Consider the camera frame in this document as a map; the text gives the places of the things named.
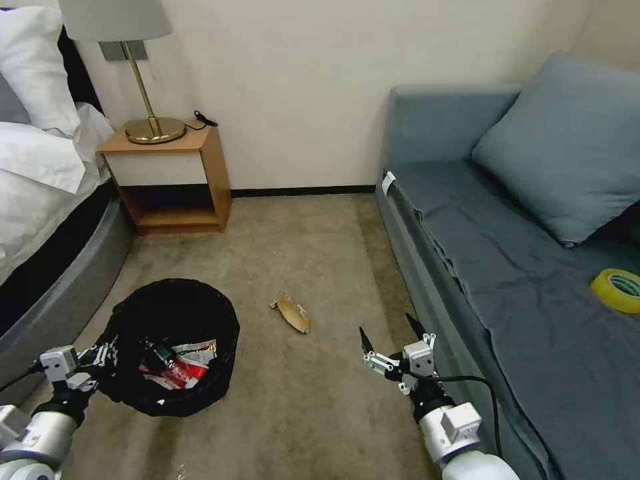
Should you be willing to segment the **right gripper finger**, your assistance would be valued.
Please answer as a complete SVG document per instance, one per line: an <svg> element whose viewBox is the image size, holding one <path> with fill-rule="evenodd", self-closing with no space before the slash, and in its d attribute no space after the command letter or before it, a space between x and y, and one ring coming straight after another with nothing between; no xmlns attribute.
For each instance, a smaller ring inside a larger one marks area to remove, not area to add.
<svg viewBox="0 0 640 480"><path fill-rule="evenodd" d="M359 327L359 334L364 364L376 373L392 373L396 368L396 360L375 352L362 327Z"/></svg>
<svg viewBox="0 0 640 480"><path fill-rule="evenodd" d="M406 353L432 353L434 351L436 334L426 332L422 324L409 313L405 314L410 327L417 336L417 341L405 346Z"/></svg>

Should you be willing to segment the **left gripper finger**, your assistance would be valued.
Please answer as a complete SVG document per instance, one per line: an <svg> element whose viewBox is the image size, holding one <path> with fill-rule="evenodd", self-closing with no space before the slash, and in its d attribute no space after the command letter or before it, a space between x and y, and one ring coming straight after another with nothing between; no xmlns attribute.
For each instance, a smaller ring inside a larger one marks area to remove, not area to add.
<svg viewBox="0 0 640 480"><path fill-rule="evenodd" d="M94 392L98 387L98 379L88 372L76 372L67 378L67 387L70 390L85 393Z"/></svg>
<svg viewBox="0 0 640 480"><path fill-rule="evenodd" d="M77 370L84 373L115 373L118 353L115 341L95 344L78 355Z"/></svg>

